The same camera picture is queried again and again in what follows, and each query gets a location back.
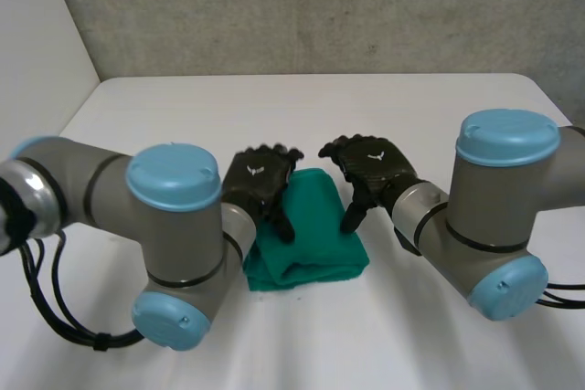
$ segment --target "white table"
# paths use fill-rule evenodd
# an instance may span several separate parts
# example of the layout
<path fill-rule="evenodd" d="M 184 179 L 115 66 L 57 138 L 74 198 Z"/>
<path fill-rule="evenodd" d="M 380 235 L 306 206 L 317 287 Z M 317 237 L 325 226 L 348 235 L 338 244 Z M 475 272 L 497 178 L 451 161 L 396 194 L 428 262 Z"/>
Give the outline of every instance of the white table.
<path fill-rule="evenodd" d="M 449 190 L 462 119 L 493 107 L 567 124 L 517 75 L 142 78 L 101 84 L 62 134 L 124 153 L 191 142 L 213 152 L 222 173 L 237 150 L 283 142 L 305 152 L 301 168 L 329 172 L 347 203 L 350 187 L 317 158 L 326 142 L 356 132 L 388 137 L 421 176 Z M 538 217 L 530 248 L 555 281 L 585 281 L 584 214 Z M 146 279 L 139 245 L 88 227 L 68 233 L 61 278 L 74 315 L 94 331 L 130 329 L 130 306 Z M 585 311 L 535 306 L 512 321 L 487 321 L 426 260 L 399 247 L 384 211 L 369 214 L 359 235 L 371 258 L 360 278 L 250 293 L 242 276 L 188 353 L 148 342 L 95 353 L 62 341 L 38 315 L 11 254 L 0 259 L 2 388 L 585 388 Z"/>

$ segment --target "green towel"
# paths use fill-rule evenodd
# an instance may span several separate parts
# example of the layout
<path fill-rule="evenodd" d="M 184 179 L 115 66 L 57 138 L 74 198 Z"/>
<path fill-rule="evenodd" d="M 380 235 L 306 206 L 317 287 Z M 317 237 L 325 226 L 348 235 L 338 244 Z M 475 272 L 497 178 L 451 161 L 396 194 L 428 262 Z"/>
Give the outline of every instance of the green towel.
<path fill-rule="evenodd" d="M 250 290 L 288 290 L 361 274 L 369 263 L 367 253 L 357 234 L 339 231 L 344 208 L 325 171 L 314 168 L 293 173 L 282 205 L 296 239 L 284 244 L 271 225 L 259 227 L 256 244 L 244 262 Z"/>

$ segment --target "white wall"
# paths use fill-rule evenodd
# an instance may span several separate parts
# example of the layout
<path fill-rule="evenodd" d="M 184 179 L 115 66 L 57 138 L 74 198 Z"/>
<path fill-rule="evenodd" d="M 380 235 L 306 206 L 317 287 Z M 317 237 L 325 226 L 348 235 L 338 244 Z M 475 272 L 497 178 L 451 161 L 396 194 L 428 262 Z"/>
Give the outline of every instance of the white wall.
<path fill-rule="evenodd" d="M 98 84 L 63 0 L 0 0 L 0 158 L 60 132 Z"/>

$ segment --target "logo on robotic hand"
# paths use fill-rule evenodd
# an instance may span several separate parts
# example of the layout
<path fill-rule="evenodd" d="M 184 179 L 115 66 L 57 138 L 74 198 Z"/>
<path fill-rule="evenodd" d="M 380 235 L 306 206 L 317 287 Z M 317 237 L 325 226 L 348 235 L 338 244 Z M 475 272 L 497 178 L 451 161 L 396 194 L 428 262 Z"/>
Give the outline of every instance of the logo on robotic hand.
<path fill-rule="evenodd" d="M 379 155 L 369 155 L 368 154 L 367 157 L 370 159 L 382 161 L 382 159 L 384 158 L 384 151 L 382 153 L 380 153 Z"/>
<path fill-rule="evenodd" d="M 264 166 L 262 166 L 261 168 L 250 168 L 249 166 L 246 166 L 248 168 L 248 172 L 250 173 L 250 175 L 254 176 L 256 174 L 260 174 L 264 172 Z"/>

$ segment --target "concrete wall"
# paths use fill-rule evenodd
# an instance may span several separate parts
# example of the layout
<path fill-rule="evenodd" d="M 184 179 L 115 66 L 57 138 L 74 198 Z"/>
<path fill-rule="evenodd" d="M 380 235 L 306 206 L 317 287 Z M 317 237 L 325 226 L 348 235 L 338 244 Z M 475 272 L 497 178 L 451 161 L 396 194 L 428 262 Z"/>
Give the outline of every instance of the concrete wall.
<path fill-rule="evenodd" d="M 66 1 L 102 79 L 517 72 L 585 123 L 585 0 Z"/>

